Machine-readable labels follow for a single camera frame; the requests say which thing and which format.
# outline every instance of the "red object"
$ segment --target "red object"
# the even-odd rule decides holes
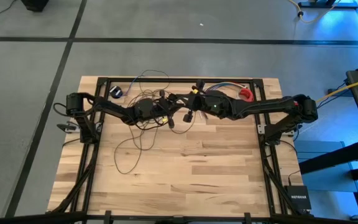
[[[240,96],[243,96],[242,100],[245,102],[253,102],[254,101],[254,95],[252,92],[247,88],[242,88],[239,93]]]

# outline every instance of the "concrete floor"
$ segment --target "concrete floor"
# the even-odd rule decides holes
[[[0,0],[0,10],[9,3]],[[50,0],[44,12],[33,13],[17,1],[0,15],[0,36],[68,37],[80,3]],[[305,9],[305,19],[323,11]],[[76,36],[358,40],[353,10],[333,10],[314,24],[295,18],[286,0],[89,0]],[[0,42],[0,216],[64,48],[64,42]],[[54,101],[64,102],[83,75],[135,76],[146,69],[170,76],[277,77],[283,94],[319,98],[356,68],[358,46],[74,43]],[[300,139],[358,141],[354,102],[333,103]],[[350,111],[350,125],[341,122],[349,119],[341,111]],[[45,211],[65,137],[56,124],[65,120],[50,113],[16,215]],[[327,127],[331,132],[323,134]]]

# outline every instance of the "black stand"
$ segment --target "black stand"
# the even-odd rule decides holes
[[[299,7],[310,7],[310,8],[331,8],[335,3],[335,0],[327,1],[316,1],[316,2],[299,2]],[[335,6],[336,9],[357,9],[358,5],[356,2],[352,3],[339,3]]]
[[[302,174],[358,160],[358,142],[333,152],[299,163]]]

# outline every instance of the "yellow cable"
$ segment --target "yellow cable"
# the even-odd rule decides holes
[[[299,7],[299,5],[298,5],[296,2],[294,2],[294,1],[292,1],[292,0],[288,0],[288,1],[290,1],[294,6],[296,6],[296,10],[297,10],[298,12],[301,12],[301,11],[302,11],[302,10],[301,10],[301,7]],[[302,15],[300,15],[300,19],[301,19],[302,22],[304,22],[304,23],[306,23],[306,24],[309,24],[309,23],[312,23],[312,22],[316,22],[316,21],[318,21],[319,19],[321,19],[325,14],[327,14],[329,11],[333,10],[341,1],[342,1],[342,0],[339,0],[337,3],[333,4],[333,6],[332,6],[330,9],[328,9],[326,12],[324,12],[323,14],[321,14],[320,16],[318,16],[316,19],[313,19],[312,21],[305,21],[305,20],[303,20],[303,16],[302,16]]]
[[[325,96],[323,96],[322,98],[320,98],[319,100],[317,100],[316,103],[322,101],[322,100],[325,99],[325,98],[328,98],[328,97],[330,97],[330,96],[333,96],[333,95],[335,95],[336,93],[339,93],[339,92],[342,92],[342,91],[344,91],[344,90],[350,89],[350,88],[355,87],[355,86],[357,86],[357,85],[358,85],[358,82],[357,82],[357,83],[353,83],[353,84],[348,85],[348,86],[345,86],[345,87],[343,87],[343,88],[340,88],[340,89],[338,89],[338,90],[336,90],[336,91],[333,91],[332,93],[330,93],[330,94],[328,94],[328,95],[325,95]]]

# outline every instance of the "wooden tabletop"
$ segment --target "wooden tabletop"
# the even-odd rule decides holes
[[[78,91],[94,94],[97,79],[82,77]],[[113,85],[120,86],[124,91],[129,87],[129,83]],[[141,85],[143,90],[156,90],[167,83]],[[192,85],[171,83],[167,91],[189,93]],[[278,79],[264,78],[264,85],[267,99],[282,97]],[[219,90],[237,97],[234,87]],[[110,97],[109,100],[127,106],[140,92],[139,84],[135,83],[128,96],[118,100]],[[182,121],[186,113],[184,109],[175,113],[174,130],[188,129],[191,123]],[[284,116],[283,113],[270,114],[272,123]],[[88,213],[102,215],[105,210],[111,210],[114,215],[243,217],[244,212],[250,212],[252,217],[269,217],[254,116],[231,121],[213,116],[205,119],[196,113],[194,118],[194,125],[184,134],[175,134],[168,126],[158,128],[154,145],[148,151],[142,151],[137,167],[124,175],[117,171],[114,151],[120,142],[132,137],[130,127],[120,119],[107,115]],[[131,129],[135,136],[140,134],[136,127]],[[155,129],[152,129],[142,136],[143,148],[152,145],[154,134]],[[67,134],[66,141],[78,137],[79,134]],[[284,136],[282,140],[293,144],[292,138]],[[74,186],[82,147],[77,141],[63,148],[48,210],[54,209]],[[119,168],[123,171],[131,169],[139,152],[133,141],[121,144],[116,151]],[[285,185],[288,175],[299,170],[298,161],[293,148],[286,144],[277,146],[277,156]],[[299,172],[291,176],[291,182],[302,184]],[[277,190],[272,186],[276,211],[280,212]],[[80,193],[80,207],[84,189]]]

